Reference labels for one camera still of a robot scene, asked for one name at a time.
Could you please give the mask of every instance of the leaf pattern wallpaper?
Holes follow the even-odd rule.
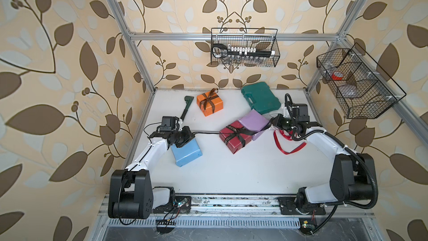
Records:
[[[105,0],[1,0],[0,239],[88,237],[147,100]]]
[[[276,67],[226,67],[210,62],[205,42],[143,40],[137,44],[153,84],[177,89],[236,89],[260,81],[271,88],[305,88],[316,71],[316,56],[327,51],[325,41],[279,41],[281,57]]]
[[[336,33],[353,0],[117,0],[130,30],[195,33],[202,29],[276,28]]]
[[[368,0],[348,38],[361,45],[407,92],[403,99],[428,123],[428,1]],[[323,125],[375,159],[379,200],[374,213],[391,241],[428,237],[428,148],[393,109],[375,120],[345,119],[325,80],[312,97]]]

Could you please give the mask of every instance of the brown ribbon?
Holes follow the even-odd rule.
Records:
[[[218,90],[216,88],[211,89],[210,93],[208,93],[208,96],[205,93],[202,93],[202,96],[205,97],[205,99],[201,100],[199,102],[199,108],[204,105],[204,110],[207,110],[207,104],[211,104],[211,108],[213,110],[213,113],[215,111],[214,103],[211,101],[212,99],[218,98],[218,95],[214,95]]]

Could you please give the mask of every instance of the black ribbon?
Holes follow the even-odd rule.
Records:
[[[226,134],[229,134],[229,136],[227,136],[226,139],[224,140],[224,144],[227,145],[234,137],[238,137],[238,140],[242,143],[242,147],[244,148],[245,147],[245,140],[240,134],[253,136],[256,133],[259,133],[260,131],[264,131],[264,130],[270,128],[271,125],[272,125],[272,123],[269,121],[269,123],[267,123],[266,126],[264,126],[259,131],[249,131],[248,129],[246,129],[244,127],[236,128],[236,127],[233,127],[231,125],[228,125],[228,126],[226,126],[226,128],[233,131],[233,133],[226,133]]]
[[[211,100],[215,99],[215,98],[218,98],[218,95],[214,95],[214,93],[216,93],[216,92],[217,92],[217,89],[213,88],[213,89],[211,89],[210,93],[208,93],[208,96],[205,93],[202,93],[202,96],[204,96],[205,99],[203,99],[203,100],[201,100],[199,102],[199,108],[202,105],[204,105],[204,110],[206,110],[207,109],[207,104],[210,103],[211,107],[212,107],[212,110],[213,110],[213,113],[214,113],[214,111],[215,111],[215,105],[214,105],[214,103]]]

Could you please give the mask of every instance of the blue gift box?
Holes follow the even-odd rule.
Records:
[[[175,164],[178,166],[184,166],[202,155],[196,139],[191,140],[181,148],[177,148],[175,144],[173,144],[171,149],[175,157]]]

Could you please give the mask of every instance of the green tool case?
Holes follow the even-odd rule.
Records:
[[[251,109],[256,110],[261,115],[281,107],[280,101],[265,82],[246,85],[241,88],[241,93]]]

